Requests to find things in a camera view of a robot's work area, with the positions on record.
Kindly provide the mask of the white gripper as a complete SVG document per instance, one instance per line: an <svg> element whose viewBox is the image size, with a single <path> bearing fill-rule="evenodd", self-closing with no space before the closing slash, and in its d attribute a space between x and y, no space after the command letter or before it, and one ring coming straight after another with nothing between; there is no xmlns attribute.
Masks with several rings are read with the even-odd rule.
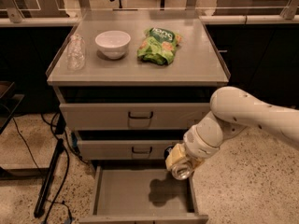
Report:
<svg viewBox="0 0 299 224"><path fill-rule="evenodd" d="M166 169L181 168L186 162L190 172L204 163L204 159L219 151L223 142L223 131L218 125L193 125L183 136L187 153L192 157L186 161L186 151L182 144L169 147L166 151Z"/></svg>

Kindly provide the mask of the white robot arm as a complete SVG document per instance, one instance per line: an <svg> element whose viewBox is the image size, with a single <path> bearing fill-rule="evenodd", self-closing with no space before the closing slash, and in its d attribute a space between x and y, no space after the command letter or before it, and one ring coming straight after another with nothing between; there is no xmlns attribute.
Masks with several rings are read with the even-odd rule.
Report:
<svg viewBox="0 0 299 224"><path fill-rule="evenodd" d="M216 90L209 106L210 111L184 134L183 141L165 151L166 169L177 180L191 176L225 140L246 127L259 128L299 148L298 110L270 105L236 87Z"/></svg>

